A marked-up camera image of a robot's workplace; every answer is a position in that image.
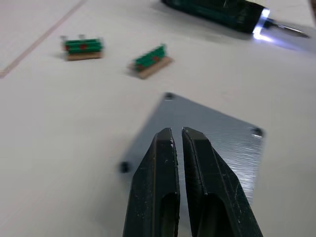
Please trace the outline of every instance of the small wooden block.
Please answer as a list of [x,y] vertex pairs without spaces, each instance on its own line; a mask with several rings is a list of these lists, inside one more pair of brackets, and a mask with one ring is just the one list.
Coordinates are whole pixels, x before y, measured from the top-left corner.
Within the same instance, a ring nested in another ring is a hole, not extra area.
[[141,79],[146,79],[150,75],[156,73],[157,71],[159,71],[163,67],[167,66],[172,61],[173,61],[172,58],[165,56],[160,61],[158,61],[157,63],[153,64],[149,68],[146,68],[146,69],[142,70],[141,72],[137,72],[137,75]]
[[68,61],[75,61],[75,60],[85,60],[85,59],[94,59],[94,58],[102,58],[102,52],[93,52],[93,53],[73,53],[67,55]]

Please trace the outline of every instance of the white surface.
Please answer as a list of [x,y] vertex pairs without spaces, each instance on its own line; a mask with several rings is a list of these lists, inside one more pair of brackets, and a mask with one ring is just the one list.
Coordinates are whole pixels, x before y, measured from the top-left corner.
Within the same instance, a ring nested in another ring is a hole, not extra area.
[[[274,17],[312,25],[295,3]],[[127,196],[116,164],[166,91],[264,128],[253,199],[263,235],[313,236],[315,56],[213,27],[153,1],[90,0],[3,78],[0,236],[121,236]],[[78,34],[104,37],[105,57],[63,61],[60,35]],[[161,42],[175,62],[131,77],[126,65]]]

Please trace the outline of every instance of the screw hole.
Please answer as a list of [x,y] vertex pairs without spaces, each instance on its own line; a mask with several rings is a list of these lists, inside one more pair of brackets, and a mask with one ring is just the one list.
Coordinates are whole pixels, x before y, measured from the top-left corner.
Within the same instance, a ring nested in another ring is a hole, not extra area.
[[252,129],[252,135],[254,137],[262,138],[263,137],[263,130],[258,128],[258,127],[255,127]]
[[166,93],[166,95],[164,96],[165,100],[173,100],[174,99],[174,95],[170,92]]
[[119,171],[123,174],[126,174],[130,171],[131,165],[129,162],[123,161],[119,165]]

